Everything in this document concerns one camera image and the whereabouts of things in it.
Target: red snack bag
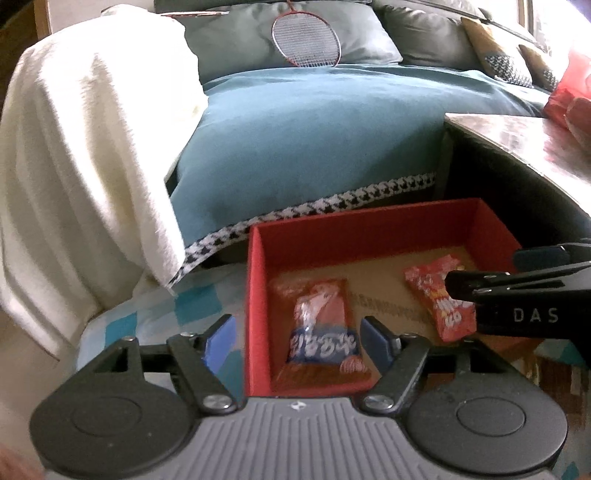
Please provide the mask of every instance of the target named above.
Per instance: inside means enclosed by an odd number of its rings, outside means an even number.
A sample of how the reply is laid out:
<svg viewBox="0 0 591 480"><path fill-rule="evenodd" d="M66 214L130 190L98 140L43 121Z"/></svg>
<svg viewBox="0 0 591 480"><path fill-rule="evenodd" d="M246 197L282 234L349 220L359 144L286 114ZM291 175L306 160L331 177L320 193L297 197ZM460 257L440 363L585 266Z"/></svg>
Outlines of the red snack bag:
<svg viewBox="0 0 591 480"><path fill-rule="evenodd" d="M345 279L272 285L293 323L287 362L276 382L298 388L370 378L361 358L346 287Z"/></svg>
<svg viewBox="0 0 591 480"><path fill-rule="evenodd" d="M543 114L568 128L564 116L576 98L591 100L591 57L573 46L569 52L569 66L556 90L550 95Z"/></svg>
<svg viewBox="0 0 591 480"><path fill-rule="evenodd" d="M574 99L570 102L564 119L583 150L591 154L591 100Z"/></svg>
<svg viewBox="0 0 591 480"><path fill-rule="evenodd" d="M445 289L445 277L451 270L463 270L462 262L453 255L404 270L404 278L431 312L444 342L455 342L476 331L474 304L454 300Z"/></svg>

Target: black circular pad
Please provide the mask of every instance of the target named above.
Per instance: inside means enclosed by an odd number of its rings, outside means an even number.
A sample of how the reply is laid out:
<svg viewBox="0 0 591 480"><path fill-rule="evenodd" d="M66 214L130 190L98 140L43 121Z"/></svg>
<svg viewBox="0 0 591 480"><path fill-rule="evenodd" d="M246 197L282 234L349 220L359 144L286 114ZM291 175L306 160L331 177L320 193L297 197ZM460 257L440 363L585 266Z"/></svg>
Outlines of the black circular pad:
<svg viewBox="0 0 591 480"><path fill-rule="evenodd" d="M123 478L174 453L191 426L183 400L144 382L56 391L30 431L46 466L74 478Z"/></svg>
<svg viewBox="0 0 591 480"><path fill-rule="evenodd" d="M464 428L485 437L510 435L525 423L525 413L519 405L495 397L468 400L460 405L456 415Z"/></svg>
<svg viewBox="0 0 591 480"><path fill-rule="evenodd" d="M558 404L517 373L458 375L420 395L405 425L437 463L485 476L548 466L567 433Z"/></svg>

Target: window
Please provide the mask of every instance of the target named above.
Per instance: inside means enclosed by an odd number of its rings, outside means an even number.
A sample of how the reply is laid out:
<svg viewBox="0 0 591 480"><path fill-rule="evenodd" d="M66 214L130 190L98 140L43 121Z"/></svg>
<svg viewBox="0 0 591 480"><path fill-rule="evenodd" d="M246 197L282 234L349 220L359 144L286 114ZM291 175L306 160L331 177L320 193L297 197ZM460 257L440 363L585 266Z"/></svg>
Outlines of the window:
<svg viewBox="0 0 591 480"><path fill-rule="evenodd" d="M475 0L475 4L488 10L495 21L507 26L519 22L519 0Z"/></svg>
<svg viewBox="0 0 591 480"><path fill-rule="evenodd" d="M591 46L591 23L568 0L532 1L534 37L552 56L556 69L563 72L573 43L583 48Z"/></svg>

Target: wooden frame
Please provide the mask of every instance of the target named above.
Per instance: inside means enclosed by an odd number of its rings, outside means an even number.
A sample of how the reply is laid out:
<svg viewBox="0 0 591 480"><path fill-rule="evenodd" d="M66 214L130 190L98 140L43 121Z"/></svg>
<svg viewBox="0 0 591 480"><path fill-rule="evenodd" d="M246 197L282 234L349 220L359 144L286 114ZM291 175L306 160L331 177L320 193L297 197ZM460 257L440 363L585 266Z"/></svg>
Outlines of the wooden frame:
<svg viewBox="0 0 591 480"><path fill-rule="evenodd" d="M48 0L33 0L35 8L35 26L37 27L37 37L39 40L51 35L51 25L49 23L49 5Z"/></svg>
<svg viewBox="0 0 591 480"><path fill-rule="evenodd" d="M22 52L37 41L33 2L24 5L0 28L0 111Z"/></svg>
<svg viewBox="0 0 591 480"><path fill-rule="evenodd" d="M519 9L519 24L532 35L534 33L534 0L517 0Z"/></svg>

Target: gray gripper housing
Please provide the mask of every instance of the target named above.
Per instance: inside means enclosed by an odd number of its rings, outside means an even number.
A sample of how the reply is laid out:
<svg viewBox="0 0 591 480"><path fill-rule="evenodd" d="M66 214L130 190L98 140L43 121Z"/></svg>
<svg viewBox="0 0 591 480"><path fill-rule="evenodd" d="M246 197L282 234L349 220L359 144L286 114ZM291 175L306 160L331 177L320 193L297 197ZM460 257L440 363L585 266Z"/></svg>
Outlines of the gray gripper housing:
<svg viewBox="0 0 591 480"><path fill-rule="evenodd" d="M250 398L201 421L176 455L136 480L459 480L416 451L398 423L348 398ZM522 478L556 480L548 470ZM47 480L65 480L55 472Z"/></svg>

